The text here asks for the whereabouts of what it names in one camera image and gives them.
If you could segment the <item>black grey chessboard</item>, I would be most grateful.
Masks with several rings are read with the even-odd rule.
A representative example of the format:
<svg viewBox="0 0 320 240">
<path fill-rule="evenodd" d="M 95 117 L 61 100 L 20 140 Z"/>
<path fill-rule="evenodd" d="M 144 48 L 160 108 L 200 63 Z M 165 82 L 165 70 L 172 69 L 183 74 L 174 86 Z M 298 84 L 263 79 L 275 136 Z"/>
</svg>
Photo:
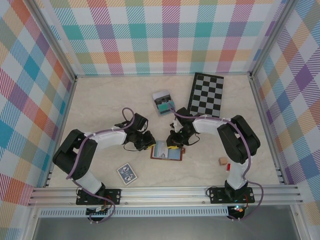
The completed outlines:
<svg viewBox="0 0 320 240">
<path fill-rule="evenodd" d="M 192 116 L 220 117 L 224 77 L 196 72 L 187 110 Z"/>
</svg>

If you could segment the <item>blue playing card deck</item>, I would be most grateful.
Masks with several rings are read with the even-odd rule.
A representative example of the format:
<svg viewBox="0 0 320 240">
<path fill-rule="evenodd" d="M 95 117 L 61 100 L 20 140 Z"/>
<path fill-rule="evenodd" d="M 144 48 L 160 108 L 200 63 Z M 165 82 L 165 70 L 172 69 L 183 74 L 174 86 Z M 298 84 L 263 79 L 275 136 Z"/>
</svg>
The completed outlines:
<svg viewBox="0 0 320 240">
<path fill-rule="evenodd" d="M 117 169 L 117 173 L 126 186 L 138 179 L 138 176 L 129 163 L 126 163 L 123 166 L 119 167 Z"/>
</svg>

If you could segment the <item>black credit card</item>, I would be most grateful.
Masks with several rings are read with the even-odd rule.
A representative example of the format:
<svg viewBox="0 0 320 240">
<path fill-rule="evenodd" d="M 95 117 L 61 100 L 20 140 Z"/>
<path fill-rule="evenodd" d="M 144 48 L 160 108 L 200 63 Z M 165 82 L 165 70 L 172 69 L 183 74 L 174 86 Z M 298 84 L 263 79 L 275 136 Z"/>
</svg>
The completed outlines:
<svg viewBox="0 0 320 240">
<path fill-rule="evenodd" d="M 164 96 L 164 97 L 159 97 L 157 99 L 154 100 L 155 104 L 158 106 L 158 105 L 162 105 L 162 104 L 165 104 L 165 103 L 168 103 L 171 101 L 171 98 L 168 97 L 168 96 Z"/>
</svg>

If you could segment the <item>teal card box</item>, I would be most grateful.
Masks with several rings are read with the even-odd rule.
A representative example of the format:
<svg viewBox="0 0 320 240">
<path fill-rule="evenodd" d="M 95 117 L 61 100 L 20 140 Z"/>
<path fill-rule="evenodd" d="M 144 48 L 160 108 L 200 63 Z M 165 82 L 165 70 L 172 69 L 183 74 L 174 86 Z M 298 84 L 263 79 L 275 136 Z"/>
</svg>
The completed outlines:
<svg viewBox="0 0 320 240">
<path fill-rule="evenodd" d="M 155 99 L 157 99 L 157 98 L 163 98 L 164 96 L 170 97 L 171 100 L 173 101 L 173 99 L 172 99 L 172 97 L 171 97 L 171 95 L 170 95 L 170 92 L 169 92 L 168 90 L 163 90 L 163 91 L 155 92 L 155 93 L 152 94 L 152 99 L 153 99 L 153 102 L 154 102 L 156 111 L 157 111 L 157 113 L 158 113 L 159 116 L 160 116 L 160 114 L 159 114 L 157 105 L 156 105 L 156 103 L 155 103 Z"/>
</svg>

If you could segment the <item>teal credit card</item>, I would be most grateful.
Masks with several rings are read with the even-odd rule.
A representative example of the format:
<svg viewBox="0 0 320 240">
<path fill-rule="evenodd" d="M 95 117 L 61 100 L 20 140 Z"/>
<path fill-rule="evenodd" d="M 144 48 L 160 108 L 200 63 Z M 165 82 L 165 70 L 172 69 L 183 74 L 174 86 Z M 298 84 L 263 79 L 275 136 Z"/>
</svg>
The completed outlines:
<svg viewBox="0 0 320 240">
<path fill-rule="evenodd" d="M 162 115 L 165 115 L 167 113 L 170 113 L 171 112 L 171 109 L 175 109 L 175 104 L 172 100 L 170 101 L 167 101 L 167 102 L 163 102 L 159 105 L 157 105 L 157 109 L 158 109 L 158 112 L 159 114 L 162 116 Z"/>
</svg>

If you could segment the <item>aluminium frame post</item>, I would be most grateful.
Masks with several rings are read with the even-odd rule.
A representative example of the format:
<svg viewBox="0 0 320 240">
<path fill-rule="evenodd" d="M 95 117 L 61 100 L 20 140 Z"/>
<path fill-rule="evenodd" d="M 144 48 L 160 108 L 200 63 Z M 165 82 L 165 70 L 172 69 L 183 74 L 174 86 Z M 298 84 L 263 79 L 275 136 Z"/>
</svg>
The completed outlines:
<svg viewBox="0 0 320 240">
<path fill-rule="evenodd" d="M 251 80 L 255 78 L 266 61 L 267 55 L 278 39 L 296 4 L 296 0 L 274 0 L 262 25 L 257 43 L 253 48 L 252 61 L 247 72 Z"/>
<path fill-rule="evenodd" d="M 65 56 L 62 48 L 60 47 L 57 38 L 55 37 L 50 25 L 47 23 L 45 17 L 43 16 L 40 8 L 38 7 L 35 0 L 23 0 L 29 11 L 31 12 L 32 16 L 34 17 L 35 21 L 40 27 L 42 34 L 46 38 L 48 44 L 51 46 L 52 50 L 57 56 L 57 59 L 60 61 L 63 69 L 66 71 L 69 77 L 76 80 L 76 74 L 73 71 L 67 57 Z"/>
</svg>

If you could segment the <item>pale blue picture card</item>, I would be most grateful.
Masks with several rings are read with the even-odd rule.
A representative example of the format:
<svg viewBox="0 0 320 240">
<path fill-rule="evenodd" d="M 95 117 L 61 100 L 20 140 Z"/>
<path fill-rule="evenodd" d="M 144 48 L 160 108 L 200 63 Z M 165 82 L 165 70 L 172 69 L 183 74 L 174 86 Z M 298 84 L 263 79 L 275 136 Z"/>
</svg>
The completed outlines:
<svg viewBox="0 0 320 240">
<path fill-rule="evenodd" d="M 157 141 L 156 145 L 153 147 L 152 157 L 156 159 L 167 159 L 169 149 L 165 141 Z"/>
</svg>

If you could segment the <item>brown leather card holder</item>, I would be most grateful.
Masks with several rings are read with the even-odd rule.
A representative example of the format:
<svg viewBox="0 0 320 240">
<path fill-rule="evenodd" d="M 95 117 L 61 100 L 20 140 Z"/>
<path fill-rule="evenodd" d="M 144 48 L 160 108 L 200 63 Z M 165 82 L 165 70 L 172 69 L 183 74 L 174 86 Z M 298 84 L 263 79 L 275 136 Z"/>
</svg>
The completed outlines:
<svg viewBox="0 0 320 240">
<path fill-rule="evenodd" d="M 182 149 L 168 149 L 168 157 L 166 159 L 161 159 L 161 158 L 154 158 L 153 157 L 153 148 L 151 149 L 150 158 L 155 159 L 155 160 L 182 161 L 183 155 L 186 152 L 184 147 L 182 147 Z"/>
</svg>

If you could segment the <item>long aluminium base rail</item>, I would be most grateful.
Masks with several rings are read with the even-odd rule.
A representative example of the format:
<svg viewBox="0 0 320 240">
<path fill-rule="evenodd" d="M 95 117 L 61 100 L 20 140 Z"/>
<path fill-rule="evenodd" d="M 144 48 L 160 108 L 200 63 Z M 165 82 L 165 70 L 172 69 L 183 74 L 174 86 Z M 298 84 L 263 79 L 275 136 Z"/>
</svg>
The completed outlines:
<svg viewBox="0 0 320 240">
<path fill-rule="evenodd" d="M 301 205 L 304 203 L 302 194 L 296 185 L 251 185 L 257 205 Z M 173 207 L 210 205 L 206 186 L 177 187 L 123 187 L 120 193 L 120 207 Z M 76 206 L 76 187 L 45 187 L 35 188 L 28 205 L 30 207 L 68 207 Z"/>
</svg>

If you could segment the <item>small circuit board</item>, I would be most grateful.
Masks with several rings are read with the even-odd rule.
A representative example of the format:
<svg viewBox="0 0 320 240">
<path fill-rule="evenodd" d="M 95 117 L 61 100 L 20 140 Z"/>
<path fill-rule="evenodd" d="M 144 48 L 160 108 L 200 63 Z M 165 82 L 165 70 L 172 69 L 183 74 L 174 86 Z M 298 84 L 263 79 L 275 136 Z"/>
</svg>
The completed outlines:
<svg viewBox="0 0 320 240">
<path fill-rule="evenodd" d="M 107 216 L 108 215 L 108 211 L 109 211 L 109 208 L 104 208 L 104 207 L 88 207 L 86 209 L 86 212 L 85 214 L 87 216 L 89 215 L 93 215 L 93 216 Z"/>
<path fill-rule="evenodd" d="M 247 207 L 245 205 L 234 205 L 228 208 L 228 212 L 230 215 L 234 213 L 242 213 L 246 210 L 246 208 Z"/>
</svg>

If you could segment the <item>aluminium side rail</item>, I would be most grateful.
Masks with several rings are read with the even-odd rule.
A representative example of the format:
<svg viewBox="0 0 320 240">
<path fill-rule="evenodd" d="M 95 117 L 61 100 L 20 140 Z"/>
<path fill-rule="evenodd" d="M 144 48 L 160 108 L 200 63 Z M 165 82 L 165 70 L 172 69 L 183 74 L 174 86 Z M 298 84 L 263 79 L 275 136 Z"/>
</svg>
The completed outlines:
<svg viewBox="0 0 320 240">
<path fill-rule="evenodd" d="M 262 99 L 260 97 L 260 94 L 259 94 L 259 91 L 258 91 L 258 87 L 256 85 L 254 77 L 251 76 L 250 74 L 248 75 L 248 81 L 249 81 L 249 85 L 251 87 L 251 91 L 252 91 L 252 94 L 253 94 L 253 98 L 254 98 L 255 104 L 257 106 L 258 114 L 259 114 L 259 117 L 260 117 L 260 120 L 261 120 L 261 123 L 262 123 L 262 127 L 263 127 L 264 134 L 265 134 L 265 137 L 266 137 L 266 141 L 267 141 L 267 144 L 268 144 L 271 156 L 272 156 L 272 160 L 274 162 L 274 167 L 275 167 L 275 171 L 276 171 L 277 176 L 278 176 L 279 183 L 281 185 L 287 185 L 288 184 L 287 183 L 287 177 L 286 177 L 286 174 L 283 173 L 283 166 L 282 166 L 282 163 L 280 161 L 279 151 L 277 149 L 277 146 L 276 146 L 275 141 L 274 141 L 273 136 L 272 136 L 272 130 L 271 130 L 271 127 L 269 125 L 268 117 L 267 117 L 267 114 L 266 114 L 266 112 L 265 112 L 265 110 L 263 108 L 263 102 L 262 102 Z"/>
<path fill-rule="evenodd" d="M 55 153 L 58 151 L 58 149 L 60 147 L 60 144 L 61 144 L 61 141 L 62 141 L 62 138 L 63 138 L 63 133 L 64 133 L 64 130 L 65 130 L 65 127 L 66 127 L 68 115 L 69 115 L 70 108 L 71 108 L 71 105 L 72 105 L 72 101 L 73 101 L 73 98 L 74 98 L 75 90 L 76 90 L 76 87 L 77 87 L 77 82 L 78 82 L 78 76 L 76 75 L 72 80 L 70 94 L 69 94 L 69 97 L 68 97 L 68 100 L 67 100 L 67 103 L 66 103 L 66 106 L 65 106 L 65 109 L 64 109 L 61 126 L 58 129 L 58 135 L 57 135 L 57 138 L 56 138 L 56 143 L 55 143 L 55 146 L 54 146 L 54 149 L 53 149 L 52 157 L 51 157 L 50 161 L 48 162 L 48 168 L 46 169 L 46 172 L 45 172 L 46 175 L 45 175 L 45 178 L 43 180 L 43 185 L 42 185 L 43 188 L 46 188 L 46 187 L 49 186 L 49 181 L 51 179 L 50 175 L 52 174 L 53 169 L 54 169 L 53 157 L 54 157 Z"/>
</svg>

